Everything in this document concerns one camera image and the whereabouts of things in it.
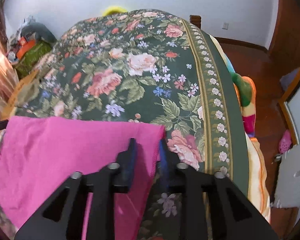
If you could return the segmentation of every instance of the green floral fabric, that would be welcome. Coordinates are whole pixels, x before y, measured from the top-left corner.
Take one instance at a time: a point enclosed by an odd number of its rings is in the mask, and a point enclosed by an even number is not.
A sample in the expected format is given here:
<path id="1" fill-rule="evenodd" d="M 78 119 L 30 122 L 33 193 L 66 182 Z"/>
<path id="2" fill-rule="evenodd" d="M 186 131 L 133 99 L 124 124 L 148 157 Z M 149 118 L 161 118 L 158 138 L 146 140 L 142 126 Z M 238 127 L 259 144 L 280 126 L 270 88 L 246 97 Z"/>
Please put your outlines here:
<path id="1" fill-rule="evenodd" d="M 168 147 L 181 161 L 198 171 L 223 171 L 231 179 L 233 149 L 240 148 L 245 178 L 237 176 L 236 183 L 247 194 L 238 102 L 206 33 L 169 13 L 137 10 L 78 22 L 52 52 L 39 95 L 17 115 L 165 125 Z M 156 175 L 138 239 L 178 238 L 181 197 L 162 192 L 159 184 Z"/>

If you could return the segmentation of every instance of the pink shoe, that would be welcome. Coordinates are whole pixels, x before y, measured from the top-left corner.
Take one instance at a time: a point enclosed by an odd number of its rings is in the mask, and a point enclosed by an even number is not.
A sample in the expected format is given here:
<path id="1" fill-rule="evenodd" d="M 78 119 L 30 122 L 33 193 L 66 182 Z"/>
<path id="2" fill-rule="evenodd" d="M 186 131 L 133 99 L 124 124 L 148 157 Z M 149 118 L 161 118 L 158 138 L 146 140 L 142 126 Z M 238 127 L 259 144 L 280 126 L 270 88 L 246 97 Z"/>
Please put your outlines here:
<path id="1" fill-rule="evenodd" d="M 292 141 L 291 141 L 290 131 L 286 130 L 279 142 L 279 152 L 281 154 L 285 153 L 286 151 L 288 151 L 290 149 L 291 144 L 292 144 Z"/>

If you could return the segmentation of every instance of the yellow object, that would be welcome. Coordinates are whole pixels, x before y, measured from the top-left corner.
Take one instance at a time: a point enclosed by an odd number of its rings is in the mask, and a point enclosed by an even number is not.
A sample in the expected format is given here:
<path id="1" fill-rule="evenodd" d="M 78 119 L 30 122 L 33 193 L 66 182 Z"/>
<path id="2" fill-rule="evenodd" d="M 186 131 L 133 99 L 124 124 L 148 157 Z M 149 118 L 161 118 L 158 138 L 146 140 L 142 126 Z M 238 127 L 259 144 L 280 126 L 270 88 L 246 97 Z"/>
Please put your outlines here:
<path id="1" fill-rule="evenodd" d="M 107 16 L 115 13 L 124 13 L 124 12 L 127 12 L 127 10 L 120 6 L 110 6 L 103 12 L 102 16 Z"/>

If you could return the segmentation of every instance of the wooden floor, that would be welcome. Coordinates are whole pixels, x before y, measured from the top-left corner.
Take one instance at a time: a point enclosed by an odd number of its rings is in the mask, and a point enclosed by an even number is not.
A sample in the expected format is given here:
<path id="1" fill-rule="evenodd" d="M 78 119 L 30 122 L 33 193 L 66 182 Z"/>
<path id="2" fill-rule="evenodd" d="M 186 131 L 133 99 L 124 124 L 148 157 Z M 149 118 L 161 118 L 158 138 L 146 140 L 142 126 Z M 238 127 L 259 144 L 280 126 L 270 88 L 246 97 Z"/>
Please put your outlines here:
<path id="1" fill-rule="evenodd" d="M 221 47 L 235 71 L 241 76 L 252 78 L 256 85 L 256 138 L 266 163 L 266 187 L 270 195 L 273 195 L 278 169 L 273 160 L 286 130 L 286 123 L 278 105 L 278 99 L 283 95 L 279 79 L 286 74 L 286 70 L 280 69 L 261 50 L 230 44 L 221 44 Z M 295 214 L 296 209 L 272 208 L 271 225 L 280 238 L 291 230 Z"/>

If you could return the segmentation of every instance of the wall socket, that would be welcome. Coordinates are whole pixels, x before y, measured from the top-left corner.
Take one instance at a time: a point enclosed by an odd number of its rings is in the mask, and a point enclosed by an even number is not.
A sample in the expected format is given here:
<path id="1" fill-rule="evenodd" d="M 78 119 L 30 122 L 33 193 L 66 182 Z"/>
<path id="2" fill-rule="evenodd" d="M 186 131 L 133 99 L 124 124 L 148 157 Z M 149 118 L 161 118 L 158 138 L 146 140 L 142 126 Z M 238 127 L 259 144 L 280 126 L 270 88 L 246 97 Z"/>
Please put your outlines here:
<path id="1" fill-rule="evenodd" d="M 222 28 L 223 28 L 224 30 L 227 30 L 227 29 L 229 28 L 229 23 L 223 23 Z"/>

